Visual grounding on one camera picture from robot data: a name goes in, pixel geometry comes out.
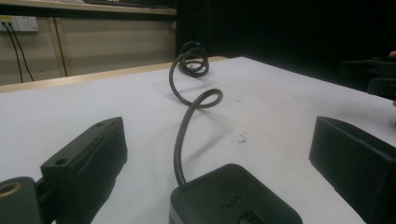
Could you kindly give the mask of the white wall socket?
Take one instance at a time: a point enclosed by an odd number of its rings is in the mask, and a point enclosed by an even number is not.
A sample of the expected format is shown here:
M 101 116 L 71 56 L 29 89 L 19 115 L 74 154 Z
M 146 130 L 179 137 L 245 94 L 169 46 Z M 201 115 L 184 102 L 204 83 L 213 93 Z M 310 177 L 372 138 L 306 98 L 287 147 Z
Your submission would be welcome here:
M 0 15 L 0 32 L 7 30 L 6 24 L 11 24 L 16 32 L 38 32 L 36 17 Z

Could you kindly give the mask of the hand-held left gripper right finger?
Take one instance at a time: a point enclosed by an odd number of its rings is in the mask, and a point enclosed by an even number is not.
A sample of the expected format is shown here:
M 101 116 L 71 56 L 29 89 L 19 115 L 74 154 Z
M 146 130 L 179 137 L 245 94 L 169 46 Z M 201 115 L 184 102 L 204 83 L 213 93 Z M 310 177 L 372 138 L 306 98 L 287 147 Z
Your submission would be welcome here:
M 366 224 L 396 224 L 396 147 L 318 117 L 309 160 Z

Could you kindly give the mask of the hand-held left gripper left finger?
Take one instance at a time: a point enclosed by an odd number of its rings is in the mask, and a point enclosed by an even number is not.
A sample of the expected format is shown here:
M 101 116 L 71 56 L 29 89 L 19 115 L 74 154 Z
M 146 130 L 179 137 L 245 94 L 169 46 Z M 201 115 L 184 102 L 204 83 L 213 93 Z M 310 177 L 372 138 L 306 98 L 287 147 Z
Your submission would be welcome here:
M 91 224 L 127 162 L 121 117 L 92 125 L 41 165 L 56 196 L 57 224 Z

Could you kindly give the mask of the black power adapter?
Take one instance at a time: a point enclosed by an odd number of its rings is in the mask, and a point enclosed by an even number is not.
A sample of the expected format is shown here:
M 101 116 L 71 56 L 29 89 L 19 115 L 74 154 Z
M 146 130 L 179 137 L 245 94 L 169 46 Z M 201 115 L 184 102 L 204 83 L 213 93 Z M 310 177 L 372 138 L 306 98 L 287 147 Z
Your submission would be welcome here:
M 173 190 L 169 224 L 303 224 L 245 168 L 226 164 Z

